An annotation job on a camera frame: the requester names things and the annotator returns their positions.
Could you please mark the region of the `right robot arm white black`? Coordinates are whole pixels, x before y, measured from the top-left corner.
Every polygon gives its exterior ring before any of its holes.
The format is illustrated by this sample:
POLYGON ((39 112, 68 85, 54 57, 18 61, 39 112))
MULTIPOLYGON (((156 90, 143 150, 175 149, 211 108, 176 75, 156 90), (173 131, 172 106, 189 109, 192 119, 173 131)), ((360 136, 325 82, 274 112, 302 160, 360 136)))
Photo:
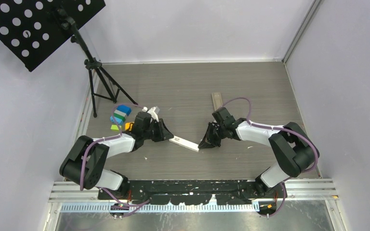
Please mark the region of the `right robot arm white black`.
POLYGON ((297 123, 271 126, 246 118, 235 119, 225 107, 214 111, 212 116, 214 121, 208 124, 199 149, 220 147, 225 138, 252 141, 272 149, 277 162, 254 182, 256 192, 261 197, 269 197, 275 191, 275 186, 317 165, 319 151, 297 123))

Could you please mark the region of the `white remote back cover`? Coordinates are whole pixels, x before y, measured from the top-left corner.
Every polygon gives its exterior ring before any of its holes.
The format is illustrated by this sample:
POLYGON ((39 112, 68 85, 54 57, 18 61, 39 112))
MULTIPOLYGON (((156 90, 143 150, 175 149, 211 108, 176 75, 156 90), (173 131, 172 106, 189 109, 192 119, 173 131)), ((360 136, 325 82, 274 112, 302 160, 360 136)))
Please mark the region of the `white remote back cover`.
POLYGON ((192 150, 194 152, 198 152, 199 151, 198 144, 196 144, 194 142, 191 142, 191 141, 188 141, 188 140, 185 140, 183 138, 174 136, 173 138, 169 139, 169 141, 172 142, 172 143, 174 143, 174 144, 177 144, 177 145, 179 145, 181 147, 184 147, 184 148, 187 148, 189 150, 192 150))

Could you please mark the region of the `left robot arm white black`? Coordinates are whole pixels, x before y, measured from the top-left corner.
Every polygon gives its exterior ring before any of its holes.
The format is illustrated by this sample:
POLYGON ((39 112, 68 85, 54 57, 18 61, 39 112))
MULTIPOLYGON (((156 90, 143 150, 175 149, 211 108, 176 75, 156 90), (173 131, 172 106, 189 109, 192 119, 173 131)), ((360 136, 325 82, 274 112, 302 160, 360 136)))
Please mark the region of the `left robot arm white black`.
POLYGON ((81 190, 93 187, 106 188, 117 199, 128 195, 129 187, 124 176, 104 168, 106 160, 118 154, 134 152, 146 140, 160 142, 172 139, 163 119, 157 114, 139 112, 131 129, 114 137, 92 139, 78 137, 59 168, 59 174, 78 184, 81 190))

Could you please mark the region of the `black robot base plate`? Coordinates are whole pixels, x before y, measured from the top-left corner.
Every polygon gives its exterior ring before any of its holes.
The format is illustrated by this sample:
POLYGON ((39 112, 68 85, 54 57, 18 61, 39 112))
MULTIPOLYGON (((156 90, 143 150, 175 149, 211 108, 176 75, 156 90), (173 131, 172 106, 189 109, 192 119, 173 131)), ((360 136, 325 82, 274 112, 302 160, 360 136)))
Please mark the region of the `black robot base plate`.
POLYGON ((283 196, 281 186, 266 189, 253 180, 124 180, 117 190, 101 189, 100 200, 128 199, 135 205, 247 205, 255 199, 283 196))

